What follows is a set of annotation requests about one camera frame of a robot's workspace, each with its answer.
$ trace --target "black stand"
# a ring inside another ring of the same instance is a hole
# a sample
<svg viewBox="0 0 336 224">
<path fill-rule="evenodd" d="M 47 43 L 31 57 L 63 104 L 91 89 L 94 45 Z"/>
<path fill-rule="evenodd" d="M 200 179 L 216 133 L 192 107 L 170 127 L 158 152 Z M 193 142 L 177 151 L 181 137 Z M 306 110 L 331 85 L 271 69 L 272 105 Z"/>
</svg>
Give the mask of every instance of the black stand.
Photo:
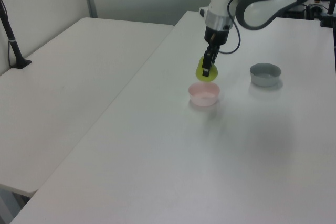
<svg viewBox="0 0 336 224">
<path fill-rule="evenodd" d="M 12 68 L 18 68 L 23 69 L 25 66 L 29 65 L 32 61 L 26 60 L 22 57 L 22 54 L 20 52 L 19 46 L 16 42 L 16 39 L 14 37 L 14 33 L 12 31 L 11 25 L 9 24 L 7 12 L 5 10 L 5 6 L 2 4 L 3 1 L 0 0 L 0 19 L 1 22 L 5 28 L 5 31 L 7 33 L 8 41 L 12 46 L 13 52 L 15 54 L 16 58 L 16 64 L 12 66 Z"/>
<path fill-rule="evenodd" d="M 331 0 L 329 4 L 328 12 L 325 14 L 323 13 L 321 16 L 321 26 L 322 27 L 330 27 L 336 30 L 336 15 L 334 14 L 335 11 L 336 0 Z"/>
</svg>

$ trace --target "bowl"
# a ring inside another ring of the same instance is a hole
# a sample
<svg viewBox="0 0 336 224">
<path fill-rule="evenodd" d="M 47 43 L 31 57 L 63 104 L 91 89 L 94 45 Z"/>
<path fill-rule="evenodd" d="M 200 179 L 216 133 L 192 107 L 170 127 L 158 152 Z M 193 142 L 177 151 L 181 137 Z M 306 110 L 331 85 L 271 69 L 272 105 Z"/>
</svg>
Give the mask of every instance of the bowl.
<svg viewBox="0 0 336 224">
<path fill-rule="evenodd" d="M 255 85 L 271 87 L 278 83 L 281 69 L 273 64 L 259 63 L 250 68 L 251 80 Z"/>
<path fill-rule="evenodd" d="M 197 82 L 189 87 L 190 100 L 196 106 L 214 105 L 219 96 L 219 86 L 213 82 Z"/>
</svg>

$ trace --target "black cable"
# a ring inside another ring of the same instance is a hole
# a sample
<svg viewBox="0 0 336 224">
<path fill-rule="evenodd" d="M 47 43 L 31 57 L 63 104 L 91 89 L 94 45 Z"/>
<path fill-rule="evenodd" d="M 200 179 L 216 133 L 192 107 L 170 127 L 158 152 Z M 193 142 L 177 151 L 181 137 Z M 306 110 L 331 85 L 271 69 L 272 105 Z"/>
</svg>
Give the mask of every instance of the black cable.
<svg viewBox="0 0 336 224">
<path fill-rule="evenodd" d="M 1 5 L 2 5 L 2 7 L 3 7 L 3 9 L 5 10 L 5 13 L 6 13 L 6 16 L 7 16 L 7 18 L 8 18 L 8 12 L 7 12 L 7 9 L 6 9 L 6 6 L 5 6 L 5 3 L 3 2 L 3 0 L 0 0 L 0 3 L 1 3 Z M 8 64 L 9 64 L 9 67 L 10 68 L 12 68 L 12 65 L 11 65 L 11 53 L 10 53 L 10 42 L 8 41 Z"/>
<path fill-rule="evenodd" d="M 2 0 L 0 0 L 0 3 L 1 3 L 2 7 L 5 10 L 6 16 L 8 17 L 8 13 L 7 13 L 7 9 L 6 9 L 5 3 Z"/>
<path fill-rule="evenodd" d="M 324 5 L 310 4 L 308 7 L 311 7 L 311 6 L 319 6 L 319 7 L 323 7 L 323 8 L 328 10 L 328 8 L 326 8 Z"/>
<path fill-rule="evenodd" d="M 239 32 L 239 29 L 238 29 L 238 26 L 235 22 L 235 19 L 233 18 L 231 12 L 230 12 L 230 4 L 232 3 L 233 0 L 230 0 L 229 3 L 227 4 L 227 13 L 229 14 L 229 17 L 232 21 L 232 23 L 234 24 L 236 30 L 237 30 L 237 33 L 238 33 L 238 46 L 236 47 L 235 50 L 231 51 L 231 52 L 222 52 L 222 51 L 219 51 L 221 54 L 224 54 L 224 55 L 230 55 L 230 54 L 233 54 L 234 52 L 236 52 L 239 48 L 240 48 L 240 44 L 242 42 L 242 38 L 240 37 L 240 32 Z"/>
<path fill-rule="evenodd" d="M 12 65 L 11 65 L 11 59 L 10 59 L 10 56 L 11 56 L 11 54 L 10 54 L 10 42 L 8 42 L 8 64 L 9 64 L 9 68 L 12 68 Z"/>
</svg>

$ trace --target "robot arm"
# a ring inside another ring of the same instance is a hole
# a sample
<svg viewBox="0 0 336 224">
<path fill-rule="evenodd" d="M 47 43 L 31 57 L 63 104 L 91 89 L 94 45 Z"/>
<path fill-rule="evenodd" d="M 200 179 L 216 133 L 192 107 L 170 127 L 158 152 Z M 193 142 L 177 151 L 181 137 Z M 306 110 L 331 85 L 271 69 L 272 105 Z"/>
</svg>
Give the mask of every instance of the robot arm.
<svg viewBox="0 0 336 224">
<path fill-rule="evenodd" d="M 233 20 L 250 30 L 258 30 L 269 25 L 279 14 L 306 0 L 211 0 L 206 16 L 204 39 L 209 43 L 202 62 L 203 77 L 209 77 L 211 68 L 219 53 L 220 46 L 225 44 Z"/>
</svg>

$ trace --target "gray bowl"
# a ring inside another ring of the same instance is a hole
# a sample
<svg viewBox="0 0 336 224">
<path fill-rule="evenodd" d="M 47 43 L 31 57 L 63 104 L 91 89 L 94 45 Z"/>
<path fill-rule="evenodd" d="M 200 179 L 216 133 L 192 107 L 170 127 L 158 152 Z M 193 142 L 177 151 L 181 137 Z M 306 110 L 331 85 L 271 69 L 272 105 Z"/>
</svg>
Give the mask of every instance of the gray bowl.
<svg viewBox="0 0 336 224">
<path fill-rule="evenodd" d="M 259 63 L 250 68 L 250 73 L 255 85 L 271 87 L 278 83 L 281 69 L 273 64 Z"/>
</svg>

